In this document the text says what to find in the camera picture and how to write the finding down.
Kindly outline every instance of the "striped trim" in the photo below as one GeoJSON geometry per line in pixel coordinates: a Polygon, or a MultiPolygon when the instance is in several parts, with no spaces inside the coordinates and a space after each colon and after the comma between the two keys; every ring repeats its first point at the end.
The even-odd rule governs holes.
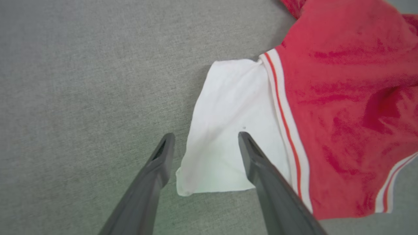
{"type": "Polygon", "coordinates": [[[383,187],[379,190],[376,197],[375,213],[391,213],[393,210],[393,187],[395,185],[396,176],[402,170],[402,168],[408,165],[415,157],[418,156],[418,152],[411,156],[404,158],[397,162],[390,170],[383,187]]]}
{"type": "Polygon", "coordinates": [[[309,162],[286,97],[285,80],[279,54],[272,49],[260,55],[273,92],[280,133],[283,137],[291,171],[291,186],[305,206],[312,211],[309,196],[309,162]]]}

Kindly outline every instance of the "gray carpet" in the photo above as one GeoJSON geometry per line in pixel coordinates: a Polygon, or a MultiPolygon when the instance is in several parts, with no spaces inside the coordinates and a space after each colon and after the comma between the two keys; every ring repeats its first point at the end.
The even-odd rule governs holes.
{"type": "MultiPolygon", "coordinates": [[[[174,172],[209,66],[257,58],[293,23],[274,0],[0,0],[0,234],[96,234],[166,132],[154,234],[266,234],[255,191],[179,197],[174,172]]],[[[417,168],[399,174],[392,214],[321,223],[416,234],[417,168]]]]}

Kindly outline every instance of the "white cloth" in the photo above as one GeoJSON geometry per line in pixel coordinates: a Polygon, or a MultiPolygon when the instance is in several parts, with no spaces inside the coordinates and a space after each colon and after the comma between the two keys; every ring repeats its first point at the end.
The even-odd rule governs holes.
{"type": "Polygon", "coordinates": [[[259,60],[217,61],[194,107],[177,193],[254,188],[247,180],[238,133],[248,132],[289,182],[290,170],[275,116],[267,71],[259,60]]]}

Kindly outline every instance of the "garment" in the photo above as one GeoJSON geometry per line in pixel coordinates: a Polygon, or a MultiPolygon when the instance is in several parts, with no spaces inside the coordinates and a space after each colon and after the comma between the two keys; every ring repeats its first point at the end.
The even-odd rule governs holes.
{"type": "Polygon", "coordinates": [[[382,0],[283,0],[297,18],[261,55],[292,187],[317,219],[393,208],[418,151],[418,17],[382,0]]]}
{"type": "Polygon", "coordinates": [[[290,180],[272,87],[261,60],[217,61],[211,66],[193,111],[186,153],[176,172],[179,195],[254,188],[242,163],[240,131],[250,133],[290,180]]]}

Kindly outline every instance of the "red fabric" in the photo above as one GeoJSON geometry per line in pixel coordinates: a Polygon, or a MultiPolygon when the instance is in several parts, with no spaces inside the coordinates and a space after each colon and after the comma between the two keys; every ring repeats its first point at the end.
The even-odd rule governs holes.
{"type": "Polygon", "coordinates": [[[391,168],[418,151],[418,17],[382,0],[283,3],[298,20],[276,50],[313,214],[372,214],[391,168]]]}

